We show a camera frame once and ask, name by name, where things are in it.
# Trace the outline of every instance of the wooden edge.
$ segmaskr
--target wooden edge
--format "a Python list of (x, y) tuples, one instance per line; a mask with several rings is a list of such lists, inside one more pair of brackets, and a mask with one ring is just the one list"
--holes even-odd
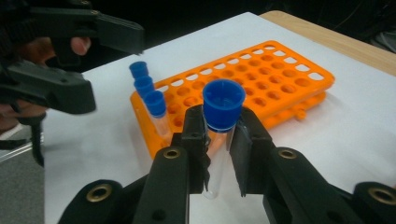
[(320, 45), (334, 49), (361, 63), (396, 76), (396, 54), (341, 35), (332, 30), (304, 21), (282, 11), (269, 11), (262, 18), (282, 26)]

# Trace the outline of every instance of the blue test tube cap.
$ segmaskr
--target blue test tube cap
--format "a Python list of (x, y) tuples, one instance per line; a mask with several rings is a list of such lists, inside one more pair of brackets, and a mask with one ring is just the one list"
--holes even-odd
[(160, 119), (165, 115), (166, 103), (161, 91), (151, 91), (145, 98), (144, 102), (150, 115), (156, 119)]
[(245, 91), (229, 79), (217, 79), (204, 87), (204, 116), (210, 130), (227, 133), (241, 115)]
[(139, 77), (135, 79), (134, 87), (142, 99), (144, 99), (149, 92), (154, 91), (154, 83), (151, 77)]
[(149, 75), (148, 65), (145, 62), (131, 63), (129, 70), (131, 70), (132, 77), (135, 79)]

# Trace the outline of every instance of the white tabletop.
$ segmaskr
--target white tabletop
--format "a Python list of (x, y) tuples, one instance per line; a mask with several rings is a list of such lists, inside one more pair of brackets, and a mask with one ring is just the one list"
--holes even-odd
[[(149, 172), (152, 160), (129, 101), (134, 91), (129, 64), (147, 62), (156, 82), (267, 40), (336, 78), (327, 99), (310, 109), (306, 120), (291, 119), (270, 130), (275, 144), (300, 150), (331, 184), (349, 192), (362, 181), (394, 186), (396, 77), (245, 13), (84, 74), (97, 110), (83, 116), (51, 110), (44, 121), (46, 223), (56, 223), (92, 181), (112, 179), (126, 186)], [(240, 198), (230, 162), (227, 167), (227, 188), (216, 200), (191, 195), (191, 224), (268, 223), (262, 196)]]

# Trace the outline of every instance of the orange test tube rack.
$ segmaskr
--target orange test tube rack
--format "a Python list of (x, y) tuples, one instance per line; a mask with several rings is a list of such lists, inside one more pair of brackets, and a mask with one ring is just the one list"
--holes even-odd
[[(162, 91), (173, 133), (181, 133), (186, 110), (203, 103), (206, 83), (228, 78), (246, 92), (243, 106), (252, 109), (266, 129), (287, 119), (305, 119), (305, 111), (320, 104), (334, 83), (331, 73), (276, 41), (266, 41), (189, 71), (154, 83)], [(130, 98), (151, 158), (165, 147), (143, 101)]]

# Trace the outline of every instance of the human hand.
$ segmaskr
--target human hand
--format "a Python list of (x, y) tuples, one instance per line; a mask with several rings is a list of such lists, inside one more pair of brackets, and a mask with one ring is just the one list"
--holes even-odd
[[(91, 46), (91, 40), (88, 37), (74, 37), (70, 41), (72, 50), (77, 55), (85, 55)], [(38, 38), (28, 44), (17, 49), (17, 53), (24, 60), (32, 63), (44, 65), (46, 60), (55, 56), (55, 51), (47, 37)], [(0, 104), (0, 134), (12, 129), (18, 124), (17, 118), (35, 117), (43, 114), (46, 107), (40, 105), (32, 105), (28, 102), (18, 100), (17, 104), (21, 109), (21, 113), (15, 112), (10, 105)]]

